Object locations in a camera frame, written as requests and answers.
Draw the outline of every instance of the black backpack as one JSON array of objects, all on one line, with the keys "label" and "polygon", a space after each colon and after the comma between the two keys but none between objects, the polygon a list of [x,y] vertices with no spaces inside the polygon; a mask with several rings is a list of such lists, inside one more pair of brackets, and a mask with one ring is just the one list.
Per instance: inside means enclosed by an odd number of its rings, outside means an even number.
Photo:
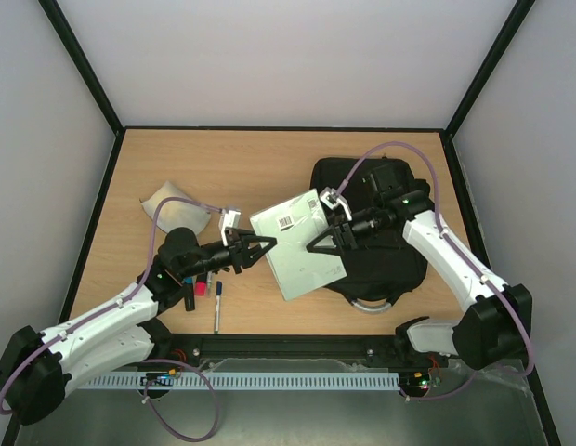
[{"label": "black backpack", "polygon": [[[317,192],[326,187],[337,189],[355,162],[357,160],[351,158],[323,158],[317,161],[310,187]],[[373,197],[362,183],[362,176],[379,166],[389,166],[382,171],[387,171],[390,181],[397,183],[393,187],[394,198],[413,190],[421,190],[426,194],[430,192],[430,186],[425,180],[414,179],[405,161],[392,158],[368,159],[360,165],[343,192],[352,213],[373,206]],[[357,242],[359,249],[345,251],[342,255],[347,276],[326,286],[341,293],[349,302],[355,299],[386,299],[393,305],[402,294],[413,290],[424,280],[426,260],[403,240],[401,227],[383,230]]]}]

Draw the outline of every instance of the marker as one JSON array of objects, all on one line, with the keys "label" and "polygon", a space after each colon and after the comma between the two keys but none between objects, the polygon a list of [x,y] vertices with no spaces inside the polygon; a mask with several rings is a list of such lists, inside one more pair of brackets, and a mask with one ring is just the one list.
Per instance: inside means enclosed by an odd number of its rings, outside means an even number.
[{"label": "marker", "polygon": [[195,285],[193,289],[195,290],[195,295],[205,295],[207,291],[207,274],[200,274],[195,280]]},{"label": "marker", "polygon": [[220,300],[222,300],[222,282],[216,282],[216,321],[214,322],[214,335],[220,330]]},{"label": "marker", "polygon": [[214,273],[212,271],[207,272],[207,296],[212,295],[212,276]]},{"label": "marker", "polygon": [[183,282],[189,285],[189,289],[187,290],[187,293],[183,297],[183,300],[185,302],[185,311],[193,311],[195,309],[194,299],[191,298],[191,295],[195,295],[193,292],[193,278],[186,277]]}]

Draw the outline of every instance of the wooden table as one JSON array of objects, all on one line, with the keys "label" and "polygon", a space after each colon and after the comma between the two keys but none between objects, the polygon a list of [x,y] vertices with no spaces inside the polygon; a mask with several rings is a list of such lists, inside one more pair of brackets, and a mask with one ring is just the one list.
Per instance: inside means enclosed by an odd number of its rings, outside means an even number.
[{"label": "wooden table", "polygon": [[[313,165],[327,156],[359,157],[389,140],[415,145],[439,176],[444,218],[466,243],[465,229],[443,147],[437,133],[365,133],[230,130],[127,130],[96,235],[75,298],[72,317],[107,300],[132,282],[146,265],[151,221],[140,206],[166,180],[189,196],[249,216],[308,190]],[[386,154],[410,163],[429,178],[422,160],[404,149]],[[164,234],[159,231],[159,245]],[[217,216],[199,236],[219,240]],[[457,302],[432,268],[423,284],[380,315],[362,314],[339,294],[318,290],[285,302],[265,259],[240,275],[221,273],[224,283],[220,333],[225,335],[392,335],[419,316],[461,317]],[[173,333],[211,334],[214,299],[196,297],[197,309],[178,304],[160,319]]]}]

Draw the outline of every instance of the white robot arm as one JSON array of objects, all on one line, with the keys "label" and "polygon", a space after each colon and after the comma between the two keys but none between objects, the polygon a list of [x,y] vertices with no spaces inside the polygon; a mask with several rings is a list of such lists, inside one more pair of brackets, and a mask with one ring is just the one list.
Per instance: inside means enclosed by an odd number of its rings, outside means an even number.
[{"label": "white robot arm", "polygon": [[[324,190],[321,201],[335,211],[348,207],[347,201],[337,197],[335,190]],[[425,193],[416,190],[379,202],[380,206],[356,214],[349,209],[338,214],[330,228],[307,249],[321,252],[317,243],[331,236],[336,247],[333,250],[322,248],[322,252],[340,255],[347,249],[356,249],[356,240],[361,237],[395,229],[400,230],[402,238],[426,258],[451,288],[464,316],[459,321],[424,317],[402,324],[396,330],[396,336],[402,341],[401,356],[415,352],[454,355],[475,370],[503,358],[521,357],[525,351],[524,339],[492,287],[511,305],[527,333],[531,317],[528,290],[523,285],[509,286],[484,266],[442,219],[439,229],[434,204]]]},{"label": "white robot arm", "polygon": [[[236,224],[238,211],[232,213]],[[228,268],[238,274],[276,245],[272,237],[226,223],[222,240],[203,246],[188,228],[171,230],[147,271],[116,297],[40,333],[30,326],[14,333],[0,360],[0,391],[20,422],[43,419],[95,376],[165,358],[172,335],[157,316],[181,300],[187,310],[195,309],[184,278]]]}]

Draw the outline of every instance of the barcode label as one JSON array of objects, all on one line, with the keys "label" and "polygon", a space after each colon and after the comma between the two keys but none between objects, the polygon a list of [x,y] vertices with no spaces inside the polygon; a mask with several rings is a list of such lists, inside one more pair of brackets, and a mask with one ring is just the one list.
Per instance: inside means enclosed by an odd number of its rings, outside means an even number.
[{"label": "barcode label", "polygon": [[294,225],[295,223],[292,221],[291,216],[283,216],[278,218],[278,226],[280,227],[280,230],[288,230]]}]

